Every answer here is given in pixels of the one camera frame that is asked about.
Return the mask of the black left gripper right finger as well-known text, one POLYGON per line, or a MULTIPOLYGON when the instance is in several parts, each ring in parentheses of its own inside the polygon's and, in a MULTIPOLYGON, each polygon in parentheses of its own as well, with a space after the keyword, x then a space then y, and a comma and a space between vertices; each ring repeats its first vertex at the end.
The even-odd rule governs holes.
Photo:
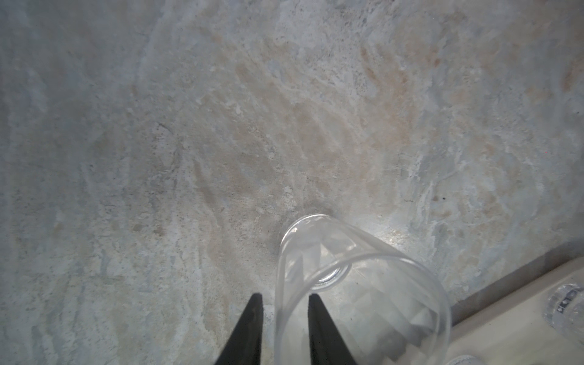
POLYGON ((318 294, 309 296, 308 327, 312 365, 357 364, 318 294))

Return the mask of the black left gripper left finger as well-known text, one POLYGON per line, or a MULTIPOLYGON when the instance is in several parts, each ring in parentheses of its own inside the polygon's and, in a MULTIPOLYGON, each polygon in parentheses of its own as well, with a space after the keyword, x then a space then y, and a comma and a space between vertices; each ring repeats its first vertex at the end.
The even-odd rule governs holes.
POLYGON ((264 308, 262 295, 254 293, 246 304, 215 365, 259 365, 262 353, 264 308))

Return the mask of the clear stemmed glass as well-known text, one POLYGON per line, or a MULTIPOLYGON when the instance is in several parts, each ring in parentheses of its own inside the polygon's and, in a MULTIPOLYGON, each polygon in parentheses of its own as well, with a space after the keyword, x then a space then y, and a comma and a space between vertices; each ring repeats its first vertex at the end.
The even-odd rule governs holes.
POLYGON ((452 315, 442 284, 388 243, 326 214, 302 217, 281 240, 275 363, 310 363, 313 294, 358 364, 444 362, 452 315))

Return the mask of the clear faceted small glass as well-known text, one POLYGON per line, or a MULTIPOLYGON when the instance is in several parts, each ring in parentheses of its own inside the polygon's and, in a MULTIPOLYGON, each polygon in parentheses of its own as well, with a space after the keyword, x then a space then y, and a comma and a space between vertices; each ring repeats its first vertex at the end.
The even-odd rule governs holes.
POLYGON ((583 349, 583 286, 568 283, 557 287, 547 299, 545 322, 562 337, 583 349))

